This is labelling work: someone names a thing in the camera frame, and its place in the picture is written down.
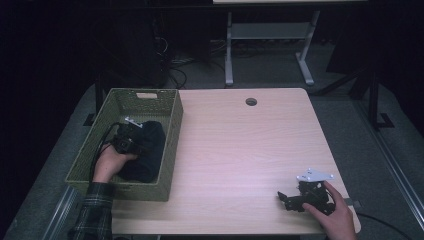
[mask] hand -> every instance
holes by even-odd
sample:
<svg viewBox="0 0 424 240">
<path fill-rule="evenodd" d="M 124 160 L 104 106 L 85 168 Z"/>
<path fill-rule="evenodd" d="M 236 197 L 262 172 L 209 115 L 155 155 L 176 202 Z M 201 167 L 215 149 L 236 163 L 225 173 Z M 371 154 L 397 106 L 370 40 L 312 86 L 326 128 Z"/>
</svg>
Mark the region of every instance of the hand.
<svg viewBox="0 0 424 240">
<path fill-rule="evenodd" d="M 356 240 L 352 211 L 342 195 L 330 183 L 325 181 L 324 186 L 333 196 L 336 204 L 332 214 L 327 216 L 308 203 L 304 203 L 302 207 L 318 220 L 331 240 Z"/>
<path fill-rule="evenodd" d="M 117 174 L 124 164 L 136 159 L 134 154 L 120 154 L 111 144 L 104 145 L 102 153 L 96 163 L 94 170 L 93 182 L 108 183 L 113 175 Z"/>
</svg>

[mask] white metal piece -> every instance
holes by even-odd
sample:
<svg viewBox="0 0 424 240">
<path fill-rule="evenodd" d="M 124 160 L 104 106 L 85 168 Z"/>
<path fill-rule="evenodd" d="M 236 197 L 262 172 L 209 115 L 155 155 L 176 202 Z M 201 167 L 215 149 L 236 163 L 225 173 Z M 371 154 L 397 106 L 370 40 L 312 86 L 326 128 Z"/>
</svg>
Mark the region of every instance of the white metal piece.
<svg viewBox="0 0 424 240">
<path fill-rule="evenodd" d="M 305 60 L 300 58 L 300 53 L 296 53 L 297 63 L 299 64 L 300 71 L 302 72 L 305 83 L 309 86 L 314 85 L 314 79 L 312 78 L 311 72 L 309 71 L 308 65 Z"/>
<path fill-rule="evenodd" d="M 302 174 L 301 176 L 297 176 L 297 180 L 303 182 L 318 182 L 332 179 L 334 179 L 333 174 L 319 172 L 312 168 L 308 168 L 308 170 L 304 174 Z"/>
<path fill-rule="evenodd" d="M 129 123 L 132 123 L 132 124 L 136 125 L 136 126 L 137 126 L 137 127 L 139 127 L 139 128 L 142 128 L 142 127 L 143 127 L 143 124 L 142 124 L 142 123 L 138 124 L 138 123 L 136 123 L 136 122 L 134 121 L 134 119 L 131 119 L 130 117 L 125 117 L 125 121 L 127 121 L 127 122 L 129 122 Z"/>
<path fill-rule="evenodd" d="M 225 85 L 232 86 L 233 80 L 233 64 L 230 58 L 225 58 Z"/>
<path fill-rule="evenodd" d="M 305 39 L 309 22 L 298 23 L 233 23 L 232 39 Z"/>
<path fill-rule="evenodd" d="M 306 30 L 306 36 L 305 36 L 305 45 L 303 47 L 302 52 L 300 53 L 300 60 L 305 61 L 306 54 L 308 53 L 309 46 L 312 42 L 312 37 L 314 36 L 315 28 L 317 26 L 318 18 L 319 18 L 320 11 L 315 11 L 312 15 L 312 19 L 308 24 L 308 29 Z"/>
</svg>

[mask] desk surface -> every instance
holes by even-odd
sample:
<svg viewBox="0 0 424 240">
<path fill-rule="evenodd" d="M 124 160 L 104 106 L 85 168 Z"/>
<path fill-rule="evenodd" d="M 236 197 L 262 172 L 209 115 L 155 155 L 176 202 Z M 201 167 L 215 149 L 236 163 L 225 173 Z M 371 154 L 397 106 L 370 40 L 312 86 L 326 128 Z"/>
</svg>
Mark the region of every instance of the desk surface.
<svg viewBox="0 0 424 240">
<path fill-rule="evenodd" d="M 277 197 L 277 191 L 299 195 L 296 176 L 309 167 L 334 174 L 331 183 L 348 197 L 303 89 L 180 94 L 184 116 L 170 199 L 116 200 L 114 233 L 322 233 L 312 216 L 286 211 Z M 248 106 L 247 98 L 257 105 Z"/>
</svg>

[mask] black object in basket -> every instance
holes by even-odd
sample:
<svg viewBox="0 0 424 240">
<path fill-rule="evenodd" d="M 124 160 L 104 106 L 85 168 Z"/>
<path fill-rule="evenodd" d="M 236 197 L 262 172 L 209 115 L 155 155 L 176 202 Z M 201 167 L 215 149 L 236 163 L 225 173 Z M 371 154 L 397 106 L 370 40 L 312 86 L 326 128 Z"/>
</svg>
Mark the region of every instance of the black object in basket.
<svg viewBox="0 0 424 240">
<path fill-rule="evenodd" d="M 165 147 L 165 133 L 162 124 L 156 121 L 144 122 L 137 131 L 134 141 L 142 146 L 143 151 L 137 159 L 127 161 L 118 175 L 125 180 L 151 182 L 159 174 Z"/>
</svg>

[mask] desk leg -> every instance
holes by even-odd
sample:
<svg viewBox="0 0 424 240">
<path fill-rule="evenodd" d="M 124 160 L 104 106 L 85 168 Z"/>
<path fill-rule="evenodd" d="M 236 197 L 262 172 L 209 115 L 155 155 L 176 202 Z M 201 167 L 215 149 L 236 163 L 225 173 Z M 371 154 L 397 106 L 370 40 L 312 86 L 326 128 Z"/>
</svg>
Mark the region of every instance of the desk leg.
<svg viewBox="0 0 424 240">
<path fill-rule="evenodd" d="M 317 25 L 318 17 L 320 11 L 315 11 L 312 16 L 312 20 L 309 24 L 307 35 L 305 38 L 305 45 L 301 52 L 296 53 L 297 62 L 299 63 L 300 70 L 302 71 L 303 78 L 307 85 L 314 85 L 314 80 L 312 79 L 311 72 L 309 71 L 308 65 L 306 64 L 306 54 L 308 53 L 309 46 L 311 45 L 312 37 L 314 36 L 314 31 Z"/>
<path fill-rule="evenodd" d="M 233 63 L 231 62 L 231 12 L 229 12 L 227 22 L 227 54 L 225 56 L 225 85 L 232 86 L 233 83 Z"/>
</svg>

